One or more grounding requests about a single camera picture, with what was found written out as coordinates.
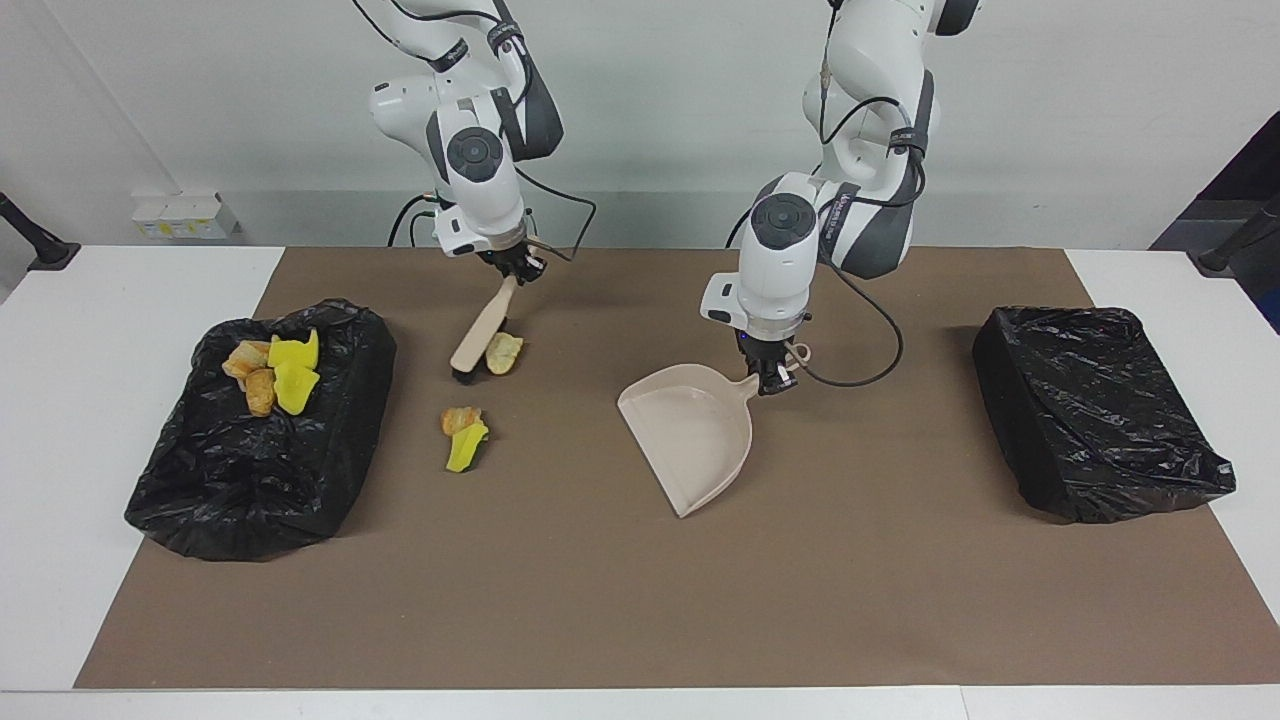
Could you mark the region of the beige plastic dustpan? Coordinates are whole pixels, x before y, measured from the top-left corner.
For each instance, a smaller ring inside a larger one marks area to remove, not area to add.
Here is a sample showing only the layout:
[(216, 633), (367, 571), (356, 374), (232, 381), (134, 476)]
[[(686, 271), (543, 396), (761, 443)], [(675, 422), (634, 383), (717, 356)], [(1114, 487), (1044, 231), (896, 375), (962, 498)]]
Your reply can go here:
[(760, 375), (731, 379), (700, 363), (678, 363), (626, 386), (616, 407), (667, 503), (690, 518), (724, 493), (749, 459), (750, 404)]

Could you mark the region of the yellow sponge with green back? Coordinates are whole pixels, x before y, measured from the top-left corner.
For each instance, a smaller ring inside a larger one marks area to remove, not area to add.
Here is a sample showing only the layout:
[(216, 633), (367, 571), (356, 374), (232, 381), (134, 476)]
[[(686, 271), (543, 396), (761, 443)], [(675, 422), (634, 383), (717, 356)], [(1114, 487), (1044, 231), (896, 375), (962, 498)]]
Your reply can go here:
[(451, 451), (445, 461), (445, 470), (466, 473), (474, 465), (489, 434), (490, 429), (484, 421), (474, 421), (454, 432), (451, 436)]

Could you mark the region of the yellow sponge piece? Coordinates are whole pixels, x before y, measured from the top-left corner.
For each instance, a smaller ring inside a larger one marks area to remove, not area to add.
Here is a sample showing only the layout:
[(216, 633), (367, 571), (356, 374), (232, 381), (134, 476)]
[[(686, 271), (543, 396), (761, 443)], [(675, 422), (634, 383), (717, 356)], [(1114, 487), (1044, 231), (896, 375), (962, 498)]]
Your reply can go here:
[(273, 334), (268, 350), (268, 365), (270, 368), (301, 366), (314, 372), (319, 364), (319, 355), (320, 338), (314, 328), (308, 331), (306, 341), (285, 340)]
[(320, 375), (301, 363), (285, 363), (273, 369), (276, 405), (292, 416), (301, 415)]

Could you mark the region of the pale wedge bread piece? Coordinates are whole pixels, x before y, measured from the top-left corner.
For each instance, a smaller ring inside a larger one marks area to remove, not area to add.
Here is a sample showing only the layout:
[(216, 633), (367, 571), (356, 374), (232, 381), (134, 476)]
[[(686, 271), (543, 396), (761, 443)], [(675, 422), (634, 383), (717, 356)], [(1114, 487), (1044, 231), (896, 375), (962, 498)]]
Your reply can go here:
[(253, 373), (269, 368), (270, 347), (268, 341), (242, 340), (221, 364), (221, 369), (238, 382), (247, 380)]

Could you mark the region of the bin with taut black bag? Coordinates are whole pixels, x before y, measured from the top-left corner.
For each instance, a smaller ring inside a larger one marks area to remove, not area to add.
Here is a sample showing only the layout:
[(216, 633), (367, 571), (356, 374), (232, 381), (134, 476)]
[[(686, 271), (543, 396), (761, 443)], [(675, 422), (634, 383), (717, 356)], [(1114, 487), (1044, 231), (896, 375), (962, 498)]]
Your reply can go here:
[(1123, 307), (996, 307), (972, 346), (983, 404), (1024, 501), (1114, 524), (1236, 491), (1142, 320)]

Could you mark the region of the bin with crumpled black bag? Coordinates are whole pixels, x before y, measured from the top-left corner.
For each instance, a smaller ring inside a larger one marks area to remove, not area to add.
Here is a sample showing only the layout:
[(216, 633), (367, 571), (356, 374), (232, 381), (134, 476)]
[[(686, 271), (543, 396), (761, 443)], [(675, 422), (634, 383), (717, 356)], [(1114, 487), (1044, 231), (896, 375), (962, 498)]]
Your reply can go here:
[[(221, 369), (236, 345), (319, 338), (305, 410), (253, 416)], [(369, 307), (326, 299), (284, 316), (210, 328), (125, 505), (125, 521), (186, 557), (259, 561), (337, 536), (380, 442), (397, 343)]]

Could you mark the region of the brown table mat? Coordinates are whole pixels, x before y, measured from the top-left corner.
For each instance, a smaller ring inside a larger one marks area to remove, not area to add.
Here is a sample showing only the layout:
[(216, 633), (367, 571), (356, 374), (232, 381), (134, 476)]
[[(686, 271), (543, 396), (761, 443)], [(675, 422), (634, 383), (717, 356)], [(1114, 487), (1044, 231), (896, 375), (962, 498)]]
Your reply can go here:
[[(324, 543), (204, 562), (145, 542), (79, 688), (1280, 683), (1280, 626), (1210, 509), (1029, 509), (972, 342), (1000, 306), (1084, 307), (1064, 252), (914, 249), (870, 284), (908, 340), (865, 389), (751, 402), (737, 480), (673, 515), (616, 407), (663, 366), (740, 375), (698, 305), (721, 251), (593, 250), (515, 302), (507, 377), (448, 355), (497, 287), (407, 249), (289, 249), (260, 301), (348, 299), (398, 343), (364, 491)], [(447, 407), (488, 441), (445, 470)]]

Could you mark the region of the black stand foot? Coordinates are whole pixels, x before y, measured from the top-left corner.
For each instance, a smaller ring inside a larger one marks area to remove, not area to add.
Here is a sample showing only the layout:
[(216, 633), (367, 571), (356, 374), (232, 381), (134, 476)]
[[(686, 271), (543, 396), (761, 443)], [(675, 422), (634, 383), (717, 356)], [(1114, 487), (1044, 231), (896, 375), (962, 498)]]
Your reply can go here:
[(0, 192), (0, 218), (35, 250), (29, 272), (63, 270), (82, 249), (81, 243), (67, 242), (31, 220), (4, 192)]
[(1228, 273), (1231, 259), (1280, 231), (1280, 192), (1268, 199), (1242, 227), (1235, 229), (1216, 247), (1196, 258), (1198, 268), (1207, 277)]

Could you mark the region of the black panel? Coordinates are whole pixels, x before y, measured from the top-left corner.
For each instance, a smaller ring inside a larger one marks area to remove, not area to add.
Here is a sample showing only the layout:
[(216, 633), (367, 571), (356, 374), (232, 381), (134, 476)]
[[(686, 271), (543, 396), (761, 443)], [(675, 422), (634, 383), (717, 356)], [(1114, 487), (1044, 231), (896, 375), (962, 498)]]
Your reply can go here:
[[(1196, 260), (1242, 227), (1280, 192), (1280, 111), (1245, 142), (1207, 186), (1149, 246), (1184, 252)], [(1280, 334), (1280, 231), (1235, 255), (1228, 273), (1207, 277), (1235, 281)]]

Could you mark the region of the white wall socket box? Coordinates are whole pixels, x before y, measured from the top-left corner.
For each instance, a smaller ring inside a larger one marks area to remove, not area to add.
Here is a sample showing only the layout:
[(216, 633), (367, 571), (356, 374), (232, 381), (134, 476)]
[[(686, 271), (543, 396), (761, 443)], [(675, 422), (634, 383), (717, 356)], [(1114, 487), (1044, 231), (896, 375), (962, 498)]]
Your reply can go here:
[(241, 222), (218, 192), (137, 197), (131, 215), (146, 240), (228, 241)]

